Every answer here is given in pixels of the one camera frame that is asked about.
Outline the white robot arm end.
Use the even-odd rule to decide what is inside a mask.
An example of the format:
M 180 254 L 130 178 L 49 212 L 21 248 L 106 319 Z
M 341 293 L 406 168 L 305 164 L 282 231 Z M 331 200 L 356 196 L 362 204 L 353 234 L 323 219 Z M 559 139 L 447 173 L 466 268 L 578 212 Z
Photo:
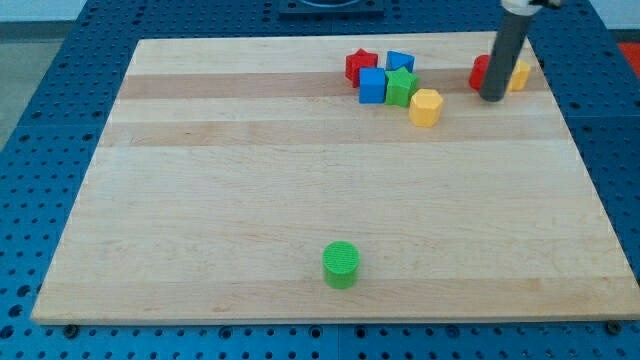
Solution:
M 559 9 L 566 0 L 502 0 L 501 5 L 507 11 L 519 16 L 532 16 L 542 8 Z

